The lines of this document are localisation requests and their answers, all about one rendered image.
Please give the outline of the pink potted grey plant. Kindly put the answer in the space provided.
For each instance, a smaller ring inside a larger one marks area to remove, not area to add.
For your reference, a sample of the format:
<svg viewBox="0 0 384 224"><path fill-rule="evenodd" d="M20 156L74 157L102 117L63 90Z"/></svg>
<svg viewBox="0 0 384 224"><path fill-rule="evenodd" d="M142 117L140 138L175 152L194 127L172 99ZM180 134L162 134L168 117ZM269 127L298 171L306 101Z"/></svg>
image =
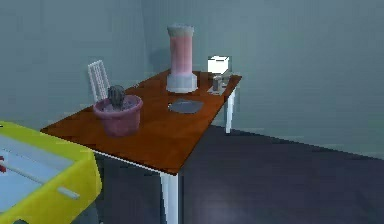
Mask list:
<svg viewBox="0 0 384 224"><path fill-rule="evenodd" d="M93 105L93 112L104 131L112 137L124 137L139 130L143 101L139 96L126 95L120 85L110 86L107 97Z"/></svg>

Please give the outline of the grey flat plate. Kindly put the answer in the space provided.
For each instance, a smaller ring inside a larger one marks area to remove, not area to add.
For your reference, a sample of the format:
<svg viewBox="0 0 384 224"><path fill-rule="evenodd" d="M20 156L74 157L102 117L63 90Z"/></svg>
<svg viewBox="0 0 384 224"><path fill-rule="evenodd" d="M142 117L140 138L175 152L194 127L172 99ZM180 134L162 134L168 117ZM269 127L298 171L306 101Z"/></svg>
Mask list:
<svg viewBox="0 0 384 224"><path fill-rule="evenodd" d="M168 109L181 114L197 113L203 106L203 102L195 100L177 99L168 105Z"/></svg>

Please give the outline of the brown table with white legs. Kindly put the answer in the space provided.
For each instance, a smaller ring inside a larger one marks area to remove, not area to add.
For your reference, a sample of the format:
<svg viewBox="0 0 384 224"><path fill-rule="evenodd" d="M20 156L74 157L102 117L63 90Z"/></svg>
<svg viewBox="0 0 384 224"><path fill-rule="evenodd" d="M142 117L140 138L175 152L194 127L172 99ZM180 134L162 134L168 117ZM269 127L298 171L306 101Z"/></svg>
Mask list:
<svg viewBox="0 0 384 224"><path fill-rule="evenodd" d="M160 174L167 224L181 224L180 170L221 108L226 109L225 131L231 130L236 88L240 75L230 76L221 95L208 92L212 74L197 71L198 89L179 95L166 90L168 71L148 78L126 90L143 100L140 128L132 136L113 138L105 134L102 124L88 107L41 131L91 148L94 152ZM177 99L203 102L194 114L170 111Z"/></svg>

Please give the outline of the white box lamp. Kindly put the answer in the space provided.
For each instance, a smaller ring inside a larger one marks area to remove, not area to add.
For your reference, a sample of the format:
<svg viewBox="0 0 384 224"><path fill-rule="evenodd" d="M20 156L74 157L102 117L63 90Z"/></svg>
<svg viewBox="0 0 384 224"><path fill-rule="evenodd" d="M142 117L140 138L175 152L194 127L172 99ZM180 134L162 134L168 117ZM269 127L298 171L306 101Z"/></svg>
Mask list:
<svg viewBox="0 0 384 224"><path fill-rule="evenodd" d="M230 79L231 59L229 56L214 55L207 60L208 72L212 74L212 86L208 90L213 95L221 95Z"/></svg>

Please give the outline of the tall pink white vase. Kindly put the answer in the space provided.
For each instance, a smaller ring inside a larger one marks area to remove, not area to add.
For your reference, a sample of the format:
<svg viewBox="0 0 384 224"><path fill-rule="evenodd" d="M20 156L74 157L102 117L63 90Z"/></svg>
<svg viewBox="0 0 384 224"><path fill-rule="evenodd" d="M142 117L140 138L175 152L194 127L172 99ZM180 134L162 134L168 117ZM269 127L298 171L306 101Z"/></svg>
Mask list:
<svg viewBox="0 0 384 224"><path fill-rule="evenodd" d="M172 24L167 27L170 38L171 72L166 89L173 93L189 93L197 89L197 76L192 72L194 27Z"/></svg>

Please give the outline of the yellow foosball table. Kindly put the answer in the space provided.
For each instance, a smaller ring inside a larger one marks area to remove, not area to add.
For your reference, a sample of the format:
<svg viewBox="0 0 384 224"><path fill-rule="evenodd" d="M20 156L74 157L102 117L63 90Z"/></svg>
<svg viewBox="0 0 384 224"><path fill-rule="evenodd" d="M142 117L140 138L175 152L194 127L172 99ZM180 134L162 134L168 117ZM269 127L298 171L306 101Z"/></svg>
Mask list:
<svg viewBox="0 0 384 224"><path fill-rule="evenodd" d="M0 224L102 224L87 147L0 121Z"/></svg>

